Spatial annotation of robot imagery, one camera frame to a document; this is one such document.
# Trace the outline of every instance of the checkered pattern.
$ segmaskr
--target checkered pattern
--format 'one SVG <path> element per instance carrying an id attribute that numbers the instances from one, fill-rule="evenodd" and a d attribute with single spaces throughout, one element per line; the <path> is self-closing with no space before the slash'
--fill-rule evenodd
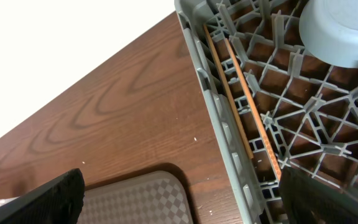
<path id="1" fill-rule="evenodd" d="M 93 192 L 90 197 L 85 193 L 78 223 L 193 223 L 179 184 L 169 178 L 149 179 L 120 189 L 112 184 L 112 191 L 104 187 L 100 194 Z"/>

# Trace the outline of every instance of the non-slip tray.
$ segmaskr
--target non-slip tray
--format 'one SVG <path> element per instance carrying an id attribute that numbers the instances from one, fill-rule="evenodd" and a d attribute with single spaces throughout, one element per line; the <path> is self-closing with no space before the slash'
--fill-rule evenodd
<path id="1" fill-rule="evenodd" d="M 183 186 L 157 171 L 85 192 L 79 224 L 192 224 Z"/>

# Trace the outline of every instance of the wooden chopstick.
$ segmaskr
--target wooden chopstick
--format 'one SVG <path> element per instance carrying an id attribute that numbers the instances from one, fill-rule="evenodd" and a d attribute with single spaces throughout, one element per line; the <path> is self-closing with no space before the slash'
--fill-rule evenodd
<path id="1" fill-rule="evenodd" d="M 205 36 L 206 36 L 208 44 L 209 44 L 209 48 L 211 49 L 212 58 L 213 58 L 213 60 L 215 62 L 215 66 L 216 66 L 216 68 L 218 70 L 219 77 L 221 78 L 224 91 L 226 92 L 227 98 L 229 100 L 230 107 L 231 107 L 231 110 L 232 110 L 233 115 L 234 115 L 234 119 L 236 120 L 237 127 L 238 127 L 240 135 L 241 135 L 242 143 L 243 143 L 243 145 L 244 145 L 244 147 L 246 149 L 246 152 L 247 152 L 247 155 L 248 155 L 249 159 L 253 159 L 254 154 L 252 153 L 252 150 L 251 150 L 251 147 L 249 146 L 249 142 L 248 142 L 246 133 L 244 132 L 244 127 L 242 126 L 239 113 L 237 112 L 237 107 L 236 107 L 236 104 L 234 102 L 233 96 L 231 94 L 231 91 L 230 91 L 229 84 L 227 82 L 226 76 L 224 74 L 221 61 L 219 60 L 218 53 L 216 52 L 214 43 L 212 41 L 211 36 L 209 35 L 208 29 L 207 29 L 205 24 L 204 24 L 204 32 L 205 32 Z"/>
<path id="2" fill-rule="evenodd" d="M 269 138 L 267 137 L 266 130 L 265 130 L 263 124 L 262 124 L 262 120 L 260 119 L 258 110 L 257 110 L 257 108 L 255 106 L 254 99 L 252 98 L 251 92 L 249 91 L 247 81 L 246 81 L 246 79 L 244 77 L 244 74 L 242 73 L 242 70 L 240 68 L 239 62 L 236 59 L 236 56 L 234 55 L 233 49 L 231 48 L 231 45 L 230 45 L 230 42 L 226 38 L 224 39 L 224 42 L 226 43 L 227 50 L 229 51 L 230 57 L 231 57 L 231 59 L 233 61 L 233 64 L 234 64 L 234 66 L 236 68 L 237 76 L 240 79 L 242 89 L 244 90 L 244 93 L 246 94 L 248 104 L 249 104 L 249 106 L 251 108 L 252 115 L 254 117 L 254 120 L 255 120 L 256 125 L 257 125 L 258 130 L 259 130 L 259 133 L 260 133 L 260 135 L 262 137 L 262 140 L 264 142 L 264 145 L 266 147 L 267 155 L 270 158 L 270 161 L 272 162 L 273 170 L 276 173 L 277 179 L 280 181 L 280 179 L 281 179 L 281 169 L 280 169 L 280 166 L 278 165 L 277 159 L 276 159 L 276 157 L 274 155 L 272 145 L 270 144 Z"/>

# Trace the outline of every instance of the gray plastic rack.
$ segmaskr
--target gray plastic rack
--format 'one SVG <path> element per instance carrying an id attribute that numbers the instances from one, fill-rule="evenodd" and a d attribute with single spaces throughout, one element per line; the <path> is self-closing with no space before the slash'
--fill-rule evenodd
<path id="1" fill-rule="evenodd" d="M 286 223 L 287 220 L 280 208 L 278 180 L 271 175 L 271 167 L 270 170 L 258 168 L 259 163 L 270 162 L 259 134 L 246 131 L 254 163 L 245 153 L 205 41 L 203 24 L 216 45 L 224 38 L 230 40 L 255 103 L 269 102 L 267 108 L 258 111 L 280 167 L 297 167 L 358 200 L 358 69 L 328 65 L 305 49 L 298 24 L 306 3 L 175 0 L 244 223 Z M 221 63 L 229 85 L 235 89 L 239 79 L 232 60 L 223 57 Z M 250 108 L 242 90 L 239 93 L 233 96 L 238 113 L 244 118 L 250 114 Z M 249 120 L 242 121 L 245 129 L 253 125 Z M 338 174 L 330 169 L 330 164 L 345 171 Z"/>

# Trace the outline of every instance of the wood grain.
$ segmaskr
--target wood grain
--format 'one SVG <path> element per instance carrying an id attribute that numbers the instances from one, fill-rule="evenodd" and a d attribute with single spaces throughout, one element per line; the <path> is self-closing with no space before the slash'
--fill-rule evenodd
<path id="1" fill-rule="evenodd" d="M 175 14 L 0 139 L 0 198 L 76 167 L 88 189 L 167 170 L 197 223 L 242 223 Z"/>

